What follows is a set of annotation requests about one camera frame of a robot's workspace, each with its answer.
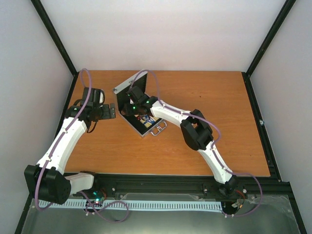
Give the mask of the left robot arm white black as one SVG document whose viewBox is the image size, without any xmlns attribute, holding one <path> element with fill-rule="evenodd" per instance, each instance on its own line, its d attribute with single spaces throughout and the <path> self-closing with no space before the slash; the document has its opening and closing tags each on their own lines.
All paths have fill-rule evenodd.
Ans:
<svg viewBox="0 0 312 234">
<path fill-rule="evenodd" d="M 66 111 L 61 130 L 48 151 L 36 165 L 28 165 L 24 171 L 29 193 L 36 203 L 42 200 L 61 205 L 70 195 L 83 190 L 90 196 L 101 192 L 101 183 L 95 180 L 95 173 L 80 172 L 64 176 L 64 171 L 81 136 L 92 132 L 90 126 L 115 117 L 113 103 L 96 107 L 73 105 Z"/>
</svg>

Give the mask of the aluminium poker case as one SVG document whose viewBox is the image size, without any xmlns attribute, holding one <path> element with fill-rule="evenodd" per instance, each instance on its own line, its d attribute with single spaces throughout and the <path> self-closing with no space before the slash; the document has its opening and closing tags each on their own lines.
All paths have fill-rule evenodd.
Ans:
<svg viewBox="0 0 312 234">
<path fill-rule="evenodd" d="M 113 89 L 118 113 L 141 137 L 157 136 L 167 127 L 165 120 L 149 110 L 157 98 L 146 93 L 147 75 L 141 70 Z"/>
</svg>

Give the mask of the blue gold card deck box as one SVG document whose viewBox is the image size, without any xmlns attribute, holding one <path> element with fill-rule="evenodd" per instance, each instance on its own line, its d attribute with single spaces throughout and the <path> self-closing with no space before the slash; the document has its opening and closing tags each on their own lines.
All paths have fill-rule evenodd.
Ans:
<svg viewBox="0 0 312 234">
<path fill-rule="evenodd" d="M 145 115 L 145 116 L 141 116 L 140 117 L 140 122 L 146 127 L 149 128 L 151 127 L 153 124 L 155 124 L 157 121 L 160 121 L 161 118 L 158 117 L 152 117 L 149 115 Z"/>
</svg>

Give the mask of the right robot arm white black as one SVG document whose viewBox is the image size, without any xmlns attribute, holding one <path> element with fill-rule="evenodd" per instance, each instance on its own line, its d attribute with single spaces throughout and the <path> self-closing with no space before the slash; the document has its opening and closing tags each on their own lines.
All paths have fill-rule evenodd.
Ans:
<svg viewBox="0 0 312 234">
<path fill-rule="evenodd" d="M 178 109 L 154 96 L 140 98 L 127 95 L 122 112 L 127 116 L 149 115 L 170 122 L 181 129 L 186 145 L 204 158 L 213 172 L 218 190 L 223 196 L 231 195 L 238 185 L 237 176 L 227 166 L 216 147 L 211 124 L 195 109 Z"/>
</svg>

